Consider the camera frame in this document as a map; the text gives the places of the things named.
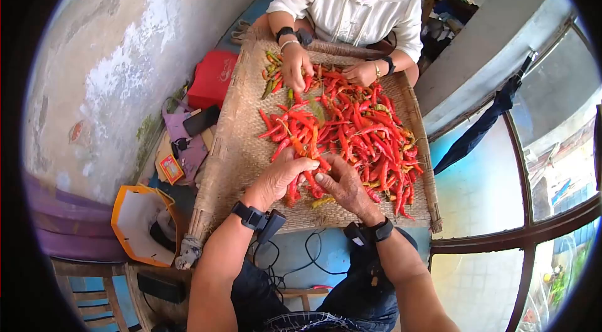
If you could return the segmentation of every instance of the window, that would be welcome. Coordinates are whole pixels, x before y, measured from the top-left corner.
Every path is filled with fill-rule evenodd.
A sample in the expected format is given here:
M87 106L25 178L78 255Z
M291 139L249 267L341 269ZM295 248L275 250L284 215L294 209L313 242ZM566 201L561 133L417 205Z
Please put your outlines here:
M511 110L529 172L533 220L596 194L594 116L602 87L575 29L523 79Z
M491 105L431 143L433 164ZM504 119L499 118L469 155L435 177L445 229L436 238L459 238L523 225L523 195L516 156Z
M519 249L434 255L431 276L441 304L461 331L505 331L522 266Z
M599 229L593 131L601 80L574 17L550 42L513 109L435 177L444 229L433 235L430 270L462 330L545 330ZM478 114L431 143L433 164Z
M529 296L517 331L542 331L556 315L579 279L599 221L537 245Z

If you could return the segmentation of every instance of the denim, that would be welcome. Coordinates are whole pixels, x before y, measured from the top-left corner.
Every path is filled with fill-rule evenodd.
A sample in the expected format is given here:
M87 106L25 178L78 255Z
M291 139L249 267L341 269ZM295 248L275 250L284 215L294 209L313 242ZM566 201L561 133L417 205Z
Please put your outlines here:
M396 228L417 249L416 241ZM380 266L376 246L350 243L347 277L335 286L314 312L290 312L269 282L269 276L245 259L230 296L239 331L388 332L399 315L393 284Z

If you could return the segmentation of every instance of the woman's hand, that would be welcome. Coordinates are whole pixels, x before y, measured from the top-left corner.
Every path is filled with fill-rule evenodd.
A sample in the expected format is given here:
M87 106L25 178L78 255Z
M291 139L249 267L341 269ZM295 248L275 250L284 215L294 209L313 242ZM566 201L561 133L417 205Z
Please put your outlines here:
M312 171L320 166L320 162L310 158L294 157L294 149L284 149L278 158L247 189L241 202L247 207L254 207L265 212L276 201L287 193L287 186L303 171Z
M301 68L305 69L305 74L314 76L314 69L309 61L307 51L299 43L289 43L282 49L282 57L281 70L284 85L297 93L303 92L305 81L301 76Z
M379 208L372 202L362 185L357 171L340 155L325 154L324 159L332 166L332 176L315 175L315 180L330 193L341 207L357 215L368 226L385 220Z
M386 61L374 60L372 62L358 63L345 68L343 69L342 75L352 84L368 87L376 81L375 65L378 65L381 75L386 75L389 71L389 65Z

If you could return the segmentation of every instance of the woven bamboo tray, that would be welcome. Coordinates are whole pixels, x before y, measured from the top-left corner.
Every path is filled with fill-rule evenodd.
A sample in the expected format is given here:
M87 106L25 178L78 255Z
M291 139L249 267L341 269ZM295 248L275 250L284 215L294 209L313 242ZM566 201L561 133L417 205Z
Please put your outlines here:
M258 112L259 108L264 109L268 115L280 114L276 104L287 102L285 88L261 101L266 87L266 82L261 77L261 71L268 63L266 50L279 53L271 34L260 29L250 30L232 75L213 147L205 159L207 164L194 204L189 234L201 242L205 242L210 232L230 214L230 209L245 188L270 164L270 158L276 150L276 143L257 138L266 130ZM314 41L309 50L312 63L340 66L363 61L361 58L381 55L373 50L319 41ZM414 204L406 206L406 211L416 218L416 221L400 216L396 225L430 227L434 233L438 233L441 231L441 218L437 207L435 176L414 90L403 72L383 77L380 82L385 94L394 103L397 115L414 133L418 145L418 161L422 163L425 171L415 184ZM314 95L320 95L320 91L315 91ZM301 195L303 198L297 201L292 209L287 208L283 201L273 205L287 217L279 233L321 227L345 227L350 222L357 221L355 215L335 203L311 210L310 204L314 199L305 190L301 190ZM390 220L395 221L391 202L383 201L380 209Z

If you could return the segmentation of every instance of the purple bag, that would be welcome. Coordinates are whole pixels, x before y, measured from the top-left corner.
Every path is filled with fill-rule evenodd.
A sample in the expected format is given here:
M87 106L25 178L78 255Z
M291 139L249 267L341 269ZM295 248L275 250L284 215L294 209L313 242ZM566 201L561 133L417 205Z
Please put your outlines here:
M176 101L177 104L180 105L185 112L169 114L167 112L167 102L170 99ZM161 114L163 116L163 120L165 120L167 133L169 133L169 138L172 142L176 142L178 139L182 138L190 139L190 136L188 135L188 132L186 132L184 124L182 123L192 116L190 114L192 111L194 110L190 108L186 103L173 97L169 97L165 100L165 102L163 102ZM186 181L188 181L189 185L194 184L194 176L196 175L200 164L203 163L203 160L206 156L207 147L205 146L205 142L203 142L203 138L200 137L200 134L194 136L192 140L187 142L186 149L177 149L177 162L180 164L180 167L184 171Z

